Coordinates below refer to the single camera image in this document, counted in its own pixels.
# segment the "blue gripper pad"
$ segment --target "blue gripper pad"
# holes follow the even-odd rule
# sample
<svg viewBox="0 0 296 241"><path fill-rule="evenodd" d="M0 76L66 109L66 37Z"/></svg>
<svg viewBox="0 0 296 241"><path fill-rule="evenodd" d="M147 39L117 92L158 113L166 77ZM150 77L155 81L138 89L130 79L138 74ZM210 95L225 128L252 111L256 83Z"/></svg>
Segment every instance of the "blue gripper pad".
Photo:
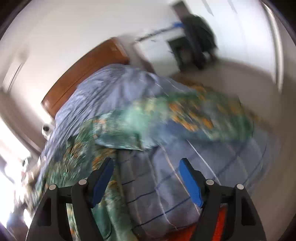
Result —
<svg viewBox="0 0 296 241"><path fill-rule="evenodd" d="M184 160L180 160L179 164L180 174L185 182L185 186L189 192L191 200L198 206L202 207L203 200L201 197L200 187L197 185L196 181L193 178L193 173L190 172Z"/></svg>
<svg viewBox="0 0 296 241"><path fill-rule="evenodd" d="M113 170L114 170L114 161L110 159L107 166L104 168L103 173L100 175L99 179L97 180L94 186L94 195L92 199L93 206L95 206L101 201L104 195L104 192L106 190L106 187L113 174Z"/></svg>

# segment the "silver screw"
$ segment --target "silver screw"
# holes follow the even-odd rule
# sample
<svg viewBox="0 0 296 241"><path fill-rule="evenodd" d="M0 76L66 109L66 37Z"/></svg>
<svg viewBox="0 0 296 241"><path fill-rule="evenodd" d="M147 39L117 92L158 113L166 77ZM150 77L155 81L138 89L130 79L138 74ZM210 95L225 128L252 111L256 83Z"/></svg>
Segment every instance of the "silver screw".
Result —
<svg viewBox="0 0 296 241"><path fill-rule="evenodd" d="M79 180L79 185L85 185L87 183L87 180L86 179L81 179Z"/></svg>
<svg viewBox="0 0 296 241"><path fill-rule="evenodd" d="M243 189L244 189L244 185L242 185L242 184L237 184L237 188L238 188L239 190L243 190Z"/></svg>
<svg viewBox="0 0 296 241"><path fill-rule="evenodd" d="M49 190L54 190L56 187L57 187L57 186L56 186L55 184L51 184L51 185L48 187L48 189L49 189Z"/></svg>
<svg viewBox="0 0 296 241"><path fill-rule="evenodd" d="M214 184L214 181L212 179L208 179L205 181L206 184L208 185L213 185Z"/></svg>

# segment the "crumpled fabric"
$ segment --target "crumpled fabric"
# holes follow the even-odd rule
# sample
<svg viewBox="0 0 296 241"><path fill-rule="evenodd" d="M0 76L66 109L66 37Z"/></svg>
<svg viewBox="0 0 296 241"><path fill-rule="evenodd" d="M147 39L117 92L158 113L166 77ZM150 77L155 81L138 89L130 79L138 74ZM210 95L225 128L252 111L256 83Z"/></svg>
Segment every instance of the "crumpled fabric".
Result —
<svg viewBox="0 0 296 241"><path fill-rule="evenodd" d="M105 240L137 240L119 181L116 149L145 150L177 138L244 140L252 131L253 121L240 101L210 88L198 86L194 92L143 98L86 121L79 134L54 153L31 200L36 207L50 184L74 185L111 157L113 176L92 212ZM72 237L79 240L70 204L67 210Z"/></svg>

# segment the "brown headboard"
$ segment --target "brown headboard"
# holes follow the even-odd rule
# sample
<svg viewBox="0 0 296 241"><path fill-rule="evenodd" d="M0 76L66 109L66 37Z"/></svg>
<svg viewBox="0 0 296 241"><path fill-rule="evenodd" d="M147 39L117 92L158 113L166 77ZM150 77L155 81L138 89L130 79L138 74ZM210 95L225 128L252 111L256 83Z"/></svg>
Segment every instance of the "brown headboard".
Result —
<svg viewBox="0 0 296 241"><path fill-rule="evenodd" d="M54 118L76 86L97 70L109 64L128 64L129 58L117 38L101 43L73 64L53 85L42 100L46 111Z"/></svg>

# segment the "white cabinet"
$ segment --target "white cabinet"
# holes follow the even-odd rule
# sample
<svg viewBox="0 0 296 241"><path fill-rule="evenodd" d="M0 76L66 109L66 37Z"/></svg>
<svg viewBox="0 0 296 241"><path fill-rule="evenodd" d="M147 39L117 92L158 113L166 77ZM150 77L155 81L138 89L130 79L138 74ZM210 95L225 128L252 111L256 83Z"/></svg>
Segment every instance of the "white cabinet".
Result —
<svg viewBox="0 0 296 241"><path fill-rule="evenodd" d="M183 36L183 30L176 28L137 42L134 47L138 55L150 63L157 75L167 77L180 71L168 41Z"/></svg>

